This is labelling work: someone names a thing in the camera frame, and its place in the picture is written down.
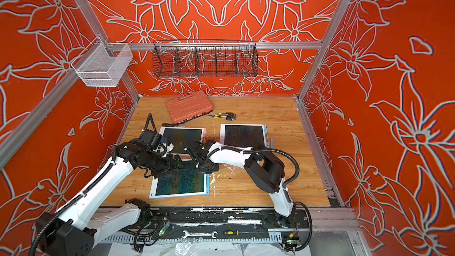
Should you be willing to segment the blue framed front tablet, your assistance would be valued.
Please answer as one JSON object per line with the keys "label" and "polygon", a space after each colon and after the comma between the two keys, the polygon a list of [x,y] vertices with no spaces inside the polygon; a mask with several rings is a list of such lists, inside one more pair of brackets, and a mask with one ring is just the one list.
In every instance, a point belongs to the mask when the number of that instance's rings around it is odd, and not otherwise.
{"label": "blue framed front tablet", "polygon": [[210,176],[199,173],[194,161],[184,161],[184,168],[170,171],[154,178],[150,199],[202,196],[210,193]]}

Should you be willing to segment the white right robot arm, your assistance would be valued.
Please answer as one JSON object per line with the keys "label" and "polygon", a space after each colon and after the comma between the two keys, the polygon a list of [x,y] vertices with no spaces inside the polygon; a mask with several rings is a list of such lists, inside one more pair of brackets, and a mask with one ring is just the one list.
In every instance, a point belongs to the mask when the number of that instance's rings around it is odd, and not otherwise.
{"label": "white right robot arm", "polygon": [[199,171],[212,173],[219,164],[242,168],[260,190],[270,195],[277,214],[288,218],[295,211],[287,185],[297,179],[300,167],[290,154],[273,148],[228,146],[214,140],[183,141],[180,145]]}

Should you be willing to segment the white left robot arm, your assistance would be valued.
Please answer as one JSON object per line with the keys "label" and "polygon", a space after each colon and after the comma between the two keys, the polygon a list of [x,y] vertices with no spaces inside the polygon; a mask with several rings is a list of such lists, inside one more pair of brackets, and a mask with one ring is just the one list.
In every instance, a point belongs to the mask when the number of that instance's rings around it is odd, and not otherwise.
{"label": "white left robot arm", "polygon": [[173,145],[165,137],[145,129],[139,138],[113,147],[111,157],[84,188],[56,212],[44,213],[36,221],[37,235],[29,255],[40,250],[49,256],[86,256],[102,240],[135,225],[128,231],[135,238],[147,238],[156,231],[143,233],[145,227],[160,219],[150,204],[140,199],[127,200],[122,207],[93,218],[113,190],[134,170],[142,169],[145,177],[158,177],[185,166]]}

